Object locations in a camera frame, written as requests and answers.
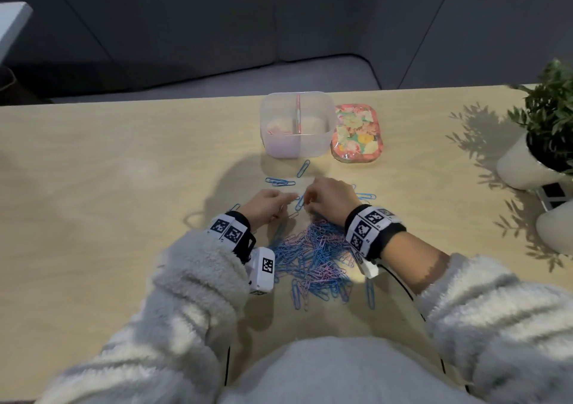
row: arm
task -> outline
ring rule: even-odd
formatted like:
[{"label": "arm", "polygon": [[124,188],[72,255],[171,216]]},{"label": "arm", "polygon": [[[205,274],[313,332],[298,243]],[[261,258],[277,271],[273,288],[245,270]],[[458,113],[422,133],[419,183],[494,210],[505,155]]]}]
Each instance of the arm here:
[{"label": "arm", "polygon": [[[296,197],[269,191],[233,214],[247,231],[282,217]],[[217,356],[249,290],[241,240],[229,246],[212,227],[183,235],[160,255],[140,312],[98,356],[63,372],[38,403],[214,402],[222,383]]]},{"label": "arm", "polygon": [[[356,227],[349,220],[368,208],[352,187],[333,179],[317,179],[307,194],[307,209],[347,231]],[[420,294],[416,305],[434,345],[487,402],[570,401],[570,293],[520,282],[490,258],[450,257],[401,228],[386,227],[365,256],[382,257]]]}]

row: clear plastic container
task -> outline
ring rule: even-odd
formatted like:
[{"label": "clear plastic container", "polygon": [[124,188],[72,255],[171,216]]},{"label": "clear plastic container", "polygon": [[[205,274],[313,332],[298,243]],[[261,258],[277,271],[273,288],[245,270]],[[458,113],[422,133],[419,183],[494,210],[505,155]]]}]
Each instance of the clear plastic container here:
[{"label": "clear plastic container", "polygon": [[270,156],[299,158],[328,152],[336,108],[326,93],[271,93],[262,99],[260,114],[261,138]]}]

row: plastic container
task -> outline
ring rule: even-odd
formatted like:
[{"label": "plastic container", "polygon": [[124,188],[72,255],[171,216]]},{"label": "plastic container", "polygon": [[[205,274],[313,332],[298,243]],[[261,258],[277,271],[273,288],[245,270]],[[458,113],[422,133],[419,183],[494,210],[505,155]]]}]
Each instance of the plastic container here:
[{"label": "plastic container", "polygon": [[261,138],[270,156],[300,158],[328,152],[336,129],[336,111],[334,101],[326,93],[271,93],[262,99],[260,115]]},{"label": "plastic container", "polygon": [[376,111],[366,104],[336,106],[336,132],[331,151],[343,163],[369,163],[383,150]]}]

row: right hand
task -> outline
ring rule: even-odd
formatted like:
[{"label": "right hand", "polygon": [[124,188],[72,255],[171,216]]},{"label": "right hand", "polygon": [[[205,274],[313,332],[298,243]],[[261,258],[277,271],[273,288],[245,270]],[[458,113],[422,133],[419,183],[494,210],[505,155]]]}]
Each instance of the right hand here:
[{"label": "right hand", "polygon": [[331,223],[344,226],[348,214],[362,205],[349,185],[333,178],[315,178],[304,193],[304,208],[317,212]]}]

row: white plant pot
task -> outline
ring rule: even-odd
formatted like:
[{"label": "white plant pot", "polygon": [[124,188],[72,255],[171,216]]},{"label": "white plant pot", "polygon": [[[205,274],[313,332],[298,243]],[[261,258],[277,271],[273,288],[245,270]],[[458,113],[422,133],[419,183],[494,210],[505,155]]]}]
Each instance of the white plant pot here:
[{"label": "white plant pot", "polygon": [[545,244],[565,255],[573,255],[573,200],[544,212],[535,223]]},{"label": "white plant pot", "polygon": [[535,159],[523,136],[497,162],[497,174],[517,190],[530,190],[562,180],[566,175],[549,169]]}]

